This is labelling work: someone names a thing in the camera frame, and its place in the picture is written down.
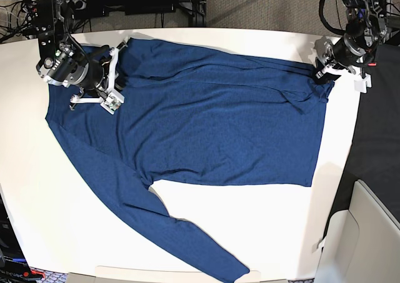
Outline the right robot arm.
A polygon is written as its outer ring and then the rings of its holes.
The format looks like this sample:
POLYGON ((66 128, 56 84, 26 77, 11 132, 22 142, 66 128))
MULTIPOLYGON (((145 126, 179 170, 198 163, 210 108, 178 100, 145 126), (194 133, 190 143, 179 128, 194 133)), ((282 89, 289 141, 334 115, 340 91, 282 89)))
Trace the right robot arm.
POLYGON ((36 30, 40 60, 37 73, 49 85, 76 86, 69 108, 98 103, 110 114, 124 103, 122 86, 117 84, 119 52, 127 46, 103 45, 86 52, 72 36, 74 6, 67 0, 31 0, 32 23, 36 30))

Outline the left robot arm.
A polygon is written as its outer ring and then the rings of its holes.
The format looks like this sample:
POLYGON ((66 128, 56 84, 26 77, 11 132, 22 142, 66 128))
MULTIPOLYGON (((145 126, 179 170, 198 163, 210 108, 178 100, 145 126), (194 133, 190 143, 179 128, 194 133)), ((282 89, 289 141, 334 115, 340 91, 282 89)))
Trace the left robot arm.
POLYGON ((336 43, 324 42, 324 52, 316 59, 314 80, 326 84, 338 79, 341 72, 366 77, 366 70, 377 66, 375 61, 378 46, 385 40, 387 26, 385 13, 379 0, 342 0, 346 7, 345 29, 333 28, 324 17, 326 0, 319 1, 319 17, 326 29, 340 35, 336 43))

